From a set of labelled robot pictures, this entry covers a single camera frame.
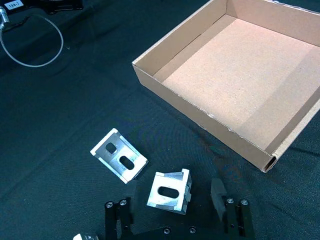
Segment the silver metal piece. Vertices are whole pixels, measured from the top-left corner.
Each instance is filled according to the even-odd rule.
[[[89,236],[84,234],[78,234],[73,237],[73,240],[99,240],[98,236]]]
[[[109,208],[112,208],[114,205],[114,203],[112,201],[109,201],[106,203],[106,207],[109,209]]]
[[[248,205],[248,201],[246,199],[241,200],[242,205]]]
[[[171,233],[170,228],[166,227],[165,229],[163,229],[163,233],[164,233],[164,234],[169,234],[169,233]]]
[[[124,206],[124,205],[126,205],[126,204],[127,204],[127,200],[125,200],[125,199],[121,200],[121,202],[120,202],[120,205],[121,205],[121,206]]]
[[[183,168],[181,172],[171,173],[156,172],[146,205],[185,215],[188,202],[190,202],[191,199],[191,184],[192,180],[188,169]],[[161,187],[177,190],[179,196],[172,198],[160,195],[158,190]]]
[[[226,201],[228,202],[228,204],[233,204],[234,203],[234,200],[232,198],[228,198]]]
[[[194,226],[191,226],[191,227],[189,228],[189,232],[190,232],[191,234],[195,234],[195,233],[197,232],[197,229],[196,229]]]
[[[148,163],[148,160],[115,128],[113,128],[90,153],[99,159],[100,162],[117,175],[125,184],[134,179]],[[128,169],[121,163],[123,158],[128,159],[133,164],[132,169]]]
[[[6,10],[0,6],[0,16],[1,16],[1,23],[0,23],[0,30],[3,30],[5,26],[10,23]]]

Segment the metal angle bracket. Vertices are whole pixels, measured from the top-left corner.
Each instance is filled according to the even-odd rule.
[[[148,163],[115,128],[90,153],[125,184],[134,179]]]
[[[182,169],[181,172],[161,173],[156,172],[147,202],[147,206],[162,209],[177,214],[185,215],[188,202],[191,200],[191,175],[188,169]],[[172,198],[161,195],[161,187],[178,191],[178,197]]]

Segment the slotted hole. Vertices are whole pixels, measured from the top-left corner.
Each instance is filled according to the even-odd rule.
[[[117,151],[117,148],[115,145],[113,145],[111,142],[109,142],[106,146],[105,146],[105,149],[111,153],[111,154],[114,154],[115,151]]]
[[[119,161],[129,170],[132,170],[135,167],[134,163],[130,161],[126,156],[120,157]]]
[[[177,197],[179,197],[178,190],[173,189],[173,188],[169,188],[169,187],[165,187],[165,186],[159,187],[158,194],[165,196],[165,197],[172,198],[172,199],[176,199]]]

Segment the table surface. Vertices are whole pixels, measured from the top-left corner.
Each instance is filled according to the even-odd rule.
[[[93,0],[83,11],[49,16],[65,39],[52,64],[25,68],[0,50],[0,239],[103,237],[104,203],[126,196],[134,233],[220,228],[214,177],[234,199],[250,201],[257,239],[320,239],[320,113],[265,174],[141,86],[133,71],[132,60],[205,2]],[[285,3],[320,12],[320,0]],[[35,12],[44,15],[33,9],[10,19]],[[36,34],[46,29],[31,19],[4,41],[20,60],[42,63],[59,48],[54,31]],[[90,154],[112,128],[149,160],[134,193]],[[187,215],[147,207],[155,172],[182,168],[192,177]]]

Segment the cardboard box wall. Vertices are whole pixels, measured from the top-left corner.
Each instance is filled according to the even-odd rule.
[[[132,65],[142,85],[267,172],[320,109],[320,14],[211,0]]]

